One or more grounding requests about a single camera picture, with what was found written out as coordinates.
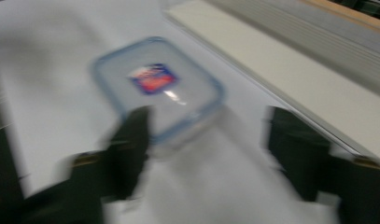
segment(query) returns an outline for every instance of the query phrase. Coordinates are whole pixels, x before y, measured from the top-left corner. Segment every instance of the label sticker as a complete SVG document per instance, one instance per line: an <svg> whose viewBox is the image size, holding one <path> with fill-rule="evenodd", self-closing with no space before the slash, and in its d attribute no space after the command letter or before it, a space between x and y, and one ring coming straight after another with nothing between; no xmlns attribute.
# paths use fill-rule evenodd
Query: label sticker
<svg viewBox="0 0 380 224"><path fill-rule="evenodd" d="M130 79L145 94L156 94L177 82L177 77L162 63L154 63L136 69Z"/></svg>

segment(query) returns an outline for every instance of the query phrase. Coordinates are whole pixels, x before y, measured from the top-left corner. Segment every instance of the black object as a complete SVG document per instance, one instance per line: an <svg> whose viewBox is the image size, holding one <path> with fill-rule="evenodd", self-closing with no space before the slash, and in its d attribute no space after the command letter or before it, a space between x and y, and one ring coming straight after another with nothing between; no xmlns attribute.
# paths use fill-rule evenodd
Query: black object
<svg viewBox="0 0 380 224"><path fill-rule="evenodd" d="M342 224L380 224L380 166L369 158L329 155L330 142L290 112L274 108L268 148L305 201L336 194Z"/></svg>
<svg viewBox="0 0 380 224"><path fill-rule="evenodd" d="M331 143L287 110L276 107L273 113L268 148L303 200L313 202Z"/></svg>
<svg viewBox="0 0 380 224"><path fill-rule="evenodd" d="M23 203L23 194L6 130L0 129L0 223L17 224L18 206Z"/></svg>
<svg viewBox="0 0 380 224"><path fill-rule="evenodd" d="M342 224L380 224L380 169L331 157L320 190L341 198Z"/></svg>
<svg viewBox="0 0 380 224"><path fill-rule="evenodd" d="M0 223L104 223L102 199L108 203L130 198L145 167L148 113L146 106L134 110L111 138L107 150L76 156L69 179L1 207Z"/></svg>

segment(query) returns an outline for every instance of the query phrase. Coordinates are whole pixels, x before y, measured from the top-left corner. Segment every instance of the white table surface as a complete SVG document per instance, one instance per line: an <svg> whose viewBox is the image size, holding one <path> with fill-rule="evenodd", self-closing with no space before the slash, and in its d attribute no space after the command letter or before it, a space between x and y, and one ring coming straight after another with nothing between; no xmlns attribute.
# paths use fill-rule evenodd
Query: white table surface
<svg viewBox="0 0 380 224"><path fill-rule="evenodd" d="M26 195L60 181L67 156L101 149L118 115L90 64L151 35L215 74L228 99L223 119L192 145L151 160L136 210L106 205L108 223L333 223L329 208L296 200L262 150L267 106L280 104L178 31L151 0L0 2L0 86Z"/></svg>

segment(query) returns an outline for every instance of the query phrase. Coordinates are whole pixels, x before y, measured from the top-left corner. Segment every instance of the plastic food container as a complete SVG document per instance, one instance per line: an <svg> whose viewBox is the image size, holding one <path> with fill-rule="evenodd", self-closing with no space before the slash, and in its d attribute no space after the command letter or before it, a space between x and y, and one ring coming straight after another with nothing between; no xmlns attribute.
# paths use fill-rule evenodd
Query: plastic food container
<svg viewBox="0 0 380 224"><path fill-rule="evenodd" d="M94 63L93 74L123 117L151 105L151 143L157 146L191 139L224 99L213 76L161 37L107 54Z"/></svg>

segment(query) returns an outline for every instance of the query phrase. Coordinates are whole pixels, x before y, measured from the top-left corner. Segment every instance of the blue container rim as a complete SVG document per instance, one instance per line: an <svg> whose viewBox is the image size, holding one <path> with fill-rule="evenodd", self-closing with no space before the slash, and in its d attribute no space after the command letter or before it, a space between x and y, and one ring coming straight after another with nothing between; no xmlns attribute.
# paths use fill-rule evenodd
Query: blue container rim
<svg viewBox="0 0 380 224"><path fill-rule="evenodd" d="M102 91L106 94L107 98L111 101L111 104L116 108L116 110L118 110L122 119L126 119L126 117L128 116L128 111L125 109L124 104L120 102L118 95L109 88L109 85L104 79L100 68L105 62L109 61L112 58L120 56L121 54L126 53L131 49L136 49L141 46L149 45L155 42L163 42L164 44L173 47L173 49L180 57L184 58L193 66L199 68L207 77L209 83L211 84L211 87L213 87L217 93L216 99L213 100L210 104L204 105L199 110L194 111L194 113L191 113L191 115L186 116L183 120L168 128L164 132L157 135L152 135L150 139L151 144L158 145L170 138L173 138L174 136L179 135L180 133L188 129L190 126L197 123L199 120L207 117L208 115L216 111L222 105L226 95L221 83L217 79L215 79L209 72L203 69L200 65L198 65L195 61L189 58L186 54L184 54L181 50L179 50L176 46L171 44L165 38L160 36L152 36L139 42L136 42L128 47L124 47L122 49L114 50L110 53L107 53L107 55L100 57L99 59L95 60L95 62L92 64L91 73L93 78L95 79L99 87L102 89Z"/></svg>

